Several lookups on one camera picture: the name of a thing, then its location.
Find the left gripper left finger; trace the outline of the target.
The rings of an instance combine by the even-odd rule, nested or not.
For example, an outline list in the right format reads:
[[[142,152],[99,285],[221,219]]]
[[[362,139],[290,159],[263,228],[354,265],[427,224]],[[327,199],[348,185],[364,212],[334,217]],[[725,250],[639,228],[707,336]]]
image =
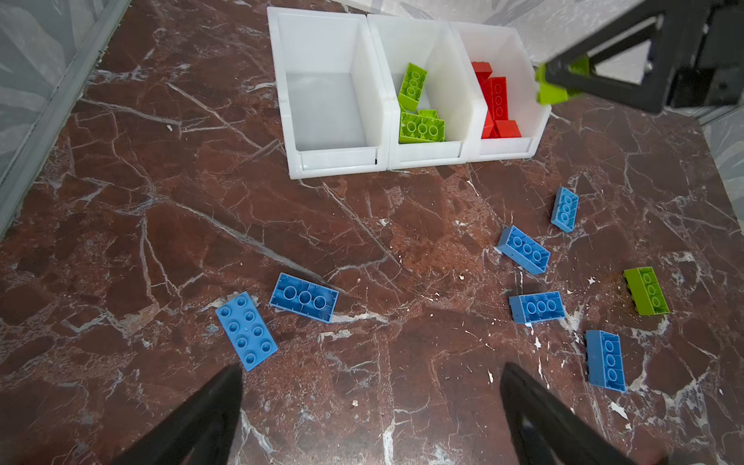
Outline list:
[[[231,364],[114,459],[115,464],[225,464],[238,426],[242,368]]]

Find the red lego brick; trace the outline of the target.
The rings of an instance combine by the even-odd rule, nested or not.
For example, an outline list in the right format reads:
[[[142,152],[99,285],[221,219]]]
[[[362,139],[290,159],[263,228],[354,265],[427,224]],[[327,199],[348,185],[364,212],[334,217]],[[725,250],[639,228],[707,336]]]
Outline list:
[[[484,81],[492,76],[493,70],[487,62],[473,62],[472,63],[474,72],[479,81]]]
[[[494,122],[494,131],[498,139],[518,139],[522,137],[515,120],[496,120]]]
[[[486,102],[494,121],[509,120],[508,83],[506,77],[490,77],[486,81]]]

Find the blue lego brick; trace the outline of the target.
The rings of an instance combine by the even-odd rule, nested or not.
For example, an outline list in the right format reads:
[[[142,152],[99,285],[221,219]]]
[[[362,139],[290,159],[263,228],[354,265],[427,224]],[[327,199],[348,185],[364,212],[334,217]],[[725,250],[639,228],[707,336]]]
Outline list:
[[[216,315],[246,371],[252,371],[278,351],[249,294],[242,293],[223,304]]]
[[[282,272],[272,293],[270,304],[307,318],[329,323],[339,292]]]
[[[513,319],[521,325],[564,319],[565,307],[558,292],[510,296]]]
[[[620,337],[606,331],[587,331],[585,338],[589,383],[625,393],[627,389]]]
[[[563,232],[572,233],[577,221],[579,196],[565,187],[556,194],[556,201],[551,215],[551,222]]]
[[[503,232],[497,249],[534,275],[548,269],[550,252],[516,226]]]

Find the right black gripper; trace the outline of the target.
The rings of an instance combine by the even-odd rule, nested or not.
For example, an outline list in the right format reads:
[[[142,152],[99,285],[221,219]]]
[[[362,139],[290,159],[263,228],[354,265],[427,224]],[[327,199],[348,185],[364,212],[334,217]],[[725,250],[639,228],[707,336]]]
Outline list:
[[[644,42],[639,83],[596,73]],[[735,106],[743,100],[743,3],[643,1],[550,59],[546,80],[645,112]]]

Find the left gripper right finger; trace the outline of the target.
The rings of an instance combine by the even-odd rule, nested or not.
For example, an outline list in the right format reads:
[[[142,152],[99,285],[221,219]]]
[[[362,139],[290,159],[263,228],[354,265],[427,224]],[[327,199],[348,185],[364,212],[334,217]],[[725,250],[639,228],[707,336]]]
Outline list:
[[[514,362],[500,394],[521,464],[630,464],[632,461]]]

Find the green lego brick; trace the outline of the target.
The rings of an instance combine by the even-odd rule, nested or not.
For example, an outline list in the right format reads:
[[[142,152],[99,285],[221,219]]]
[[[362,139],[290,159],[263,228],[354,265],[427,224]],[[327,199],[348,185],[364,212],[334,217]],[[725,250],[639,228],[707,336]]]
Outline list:
[[[400,116],[399,143],[441,143],[446,140],[444,120],[403,112]]]
[[[426,78],[426,70],[418,67],[414,63],[408,64],[398,93],[399,105],[403,110],[406,110],[406,112],[418,111],[420,100],[422,100],[422,94],[424,94]]]
[[[670,313],[670,308],[652,267],[626,269],[623,275],[639,315],[658,316]]]
[[[588,56],[577,60],[570,66],[570,70],[574,74],[588,76],[591,72],[591,66]],[[565,89],[554,84],[549,83],[546,80],[546,63],[541,64],[536,71],[536,82],[539,85],[539,91],[537,93],[537,102],[541,105],[559,105],[575,97],[579,97],[582,92],[578,90]]]
[[[430,117],[430,118],[434,118],[434,119],[438,119],[439,118],[439,114],[438,114],[437,110],[418,110],[418,115],[425,116],[425,117]]]

